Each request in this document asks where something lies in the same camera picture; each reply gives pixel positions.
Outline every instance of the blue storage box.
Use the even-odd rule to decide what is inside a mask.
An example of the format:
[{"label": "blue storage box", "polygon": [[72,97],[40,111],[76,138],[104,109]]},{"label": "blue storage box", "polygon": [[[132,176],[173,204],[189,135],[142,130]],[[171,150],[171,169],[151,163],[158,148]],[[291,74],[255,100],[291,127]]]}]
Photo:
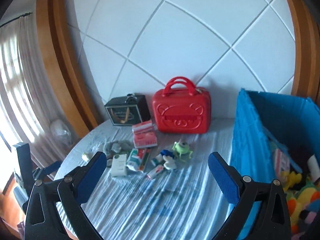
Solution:
[{"label": "blue storage box", "polygon": [[[266,183],[276,178],[263,126],[289,150],[304,145],[320,163],[320,110],[310,98],[241,89],[230,165],[242,176]],[[255,203],[239,239],[249,232],[258,207]]]}]

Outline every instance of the white paper roll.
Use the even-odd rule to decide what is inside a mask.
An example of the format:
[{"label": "white paper roll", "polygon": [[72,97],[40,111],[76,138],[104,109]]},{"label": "white paper roll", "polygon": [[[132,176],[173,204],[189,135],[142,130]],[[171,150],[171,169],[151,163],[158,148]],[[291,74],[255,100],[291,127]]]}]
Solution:
[{"label": "white paper roll", "polygon": [[320,178],[320,168],[314,155],[312,155],[308,160],[308,167],[310,170],[312,182],[316,182],[316,180]]}]

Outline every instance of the plastic bag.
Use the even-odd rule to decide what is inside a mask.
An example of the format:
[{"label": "plastic bag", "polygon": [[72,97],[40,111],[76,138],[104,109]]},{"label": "plastic bag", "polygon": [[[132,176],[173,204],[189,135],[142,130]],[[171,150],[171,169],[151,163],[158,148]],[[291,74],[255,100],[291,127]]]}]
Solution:
[{"label": "plastic bag", "polygon": [[68,126],[60,119],[53,121],[50,124],[50,130],[53,136],[62,144],[71,148],[73,141],[72,141],[72,134],[68,128]]}]

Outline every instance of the pink box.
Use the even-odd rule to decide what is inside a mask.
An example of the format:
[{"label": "pink box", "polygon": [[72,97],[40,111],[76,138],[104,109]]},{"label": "pink box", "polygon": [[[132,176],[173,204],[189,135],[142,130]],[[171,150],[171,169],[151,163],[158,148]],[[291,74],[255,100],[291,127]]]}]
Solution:
[{"label": "pink box", "polygon": [[151,131],[153,131],[153,125],[151,120],[138,123],[132,126],[132,132],[134,134],[151,132]]},{"label": "pink box", "polygon": [[135,134],[133,138],[135,148],[147,148],[157,146],[157,137],[154,131]]}]

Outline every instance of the metal bolt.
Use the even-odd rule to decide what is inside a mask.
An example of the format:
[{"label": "metal bolt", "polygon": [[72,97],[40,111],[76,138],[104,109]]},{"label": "metal bolt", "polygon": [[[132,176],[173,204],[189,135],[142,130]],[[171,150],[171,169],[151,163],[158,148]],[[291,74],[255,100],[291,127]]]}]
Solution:
[{"label": "metal bolt", "polygon": [[244,176],[242,179],[243,179],[244,182],[250,182],[251,181],[251,178],[249,176]]},{"label": "metal bolt", "polygon": [[66,176],[63,180],[64,180],[64,182],[69,183],[69,182],[71,182],[73,180],[73,177],[72,176]]},{"label": "metal bolt", "polygon": [[40,179],[37,179],[36,182],[35,182],[36,186],[40,186],[42,184],[42,180]]},{"label": "metal bolt", "polygon": [[273,181],[273,184],[275,184],[276,186],[280,186],[280,185],[281,185],[280,181],[277,180],[277,179],[275,179],[275,180]]}]

